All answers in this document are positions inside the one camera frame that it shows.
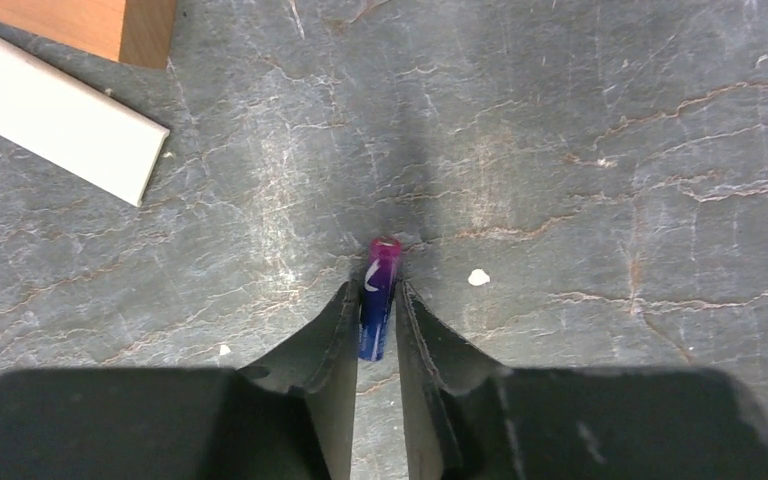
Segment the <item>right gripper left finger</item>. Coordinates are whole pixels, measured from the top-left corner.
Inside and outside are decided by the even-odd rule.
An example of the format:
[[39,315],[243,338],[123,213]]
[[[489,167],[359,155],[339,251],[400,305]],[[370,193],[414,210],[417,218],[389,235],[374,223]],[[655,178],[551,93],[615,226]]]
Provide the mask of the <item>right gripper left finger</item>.
[[0,479],[346,479],[359,287],[241,368],[0,375]]

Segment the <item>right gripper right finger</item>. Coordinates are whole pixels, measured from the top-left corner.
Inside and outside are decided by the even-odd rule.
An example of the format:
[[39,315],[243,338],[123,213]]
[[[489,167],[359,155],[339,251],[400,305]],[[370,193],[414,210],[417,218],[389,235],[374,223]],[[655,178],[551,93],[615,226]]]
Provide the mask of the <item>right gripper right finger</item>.
[[395,301],[413,479],[768,479],[768,418],[723,371],[510,367]]

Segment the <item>blue purple AAA battery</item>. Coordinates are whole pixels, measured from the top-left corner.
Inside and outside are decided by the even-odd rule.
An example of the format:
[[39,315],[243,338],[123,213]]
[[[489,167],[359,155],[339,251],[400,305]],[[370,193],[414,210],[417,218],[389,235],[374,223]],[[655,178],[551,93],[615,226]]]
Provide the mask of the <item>blue purple AAA battery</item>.
[[361,290],[358,356],[362,360],[376,362],[383,357],[401,253],[401,243],[391,237],[376,238],[370,245]]

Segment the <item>white remote battery cover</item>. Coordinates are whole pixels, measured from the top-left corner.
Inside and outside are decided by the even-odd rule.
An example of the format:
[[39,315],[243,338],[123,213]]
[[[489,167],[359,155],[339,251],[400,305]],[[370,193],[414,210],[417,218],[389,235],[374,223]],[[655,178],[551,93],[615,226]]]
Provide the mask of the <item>white remote battery cover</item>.
[[0,38],[0,136],[139,206],[167,128]]

